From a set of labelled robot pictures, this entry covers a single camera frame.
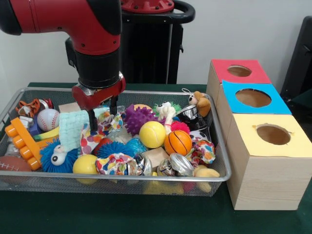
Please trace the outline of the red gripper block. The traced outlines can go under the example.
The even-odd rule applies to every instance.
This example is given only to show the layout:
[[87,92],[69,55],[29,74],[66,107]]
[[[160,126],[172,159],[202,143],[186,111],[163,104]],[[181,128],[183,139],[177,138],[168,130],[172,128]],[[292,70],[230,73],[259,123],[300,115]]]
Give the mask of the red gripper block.
[[110,99],[110,114],[116,115],[118,95],[125,90],[125,86],[126,80],[123,74],[119,74],[117,82],[110,87],[89,89],[77,84],[72,88],[72,95],[80,109],[88,111],[91,132],[97,131],[97,118],[93,109]]

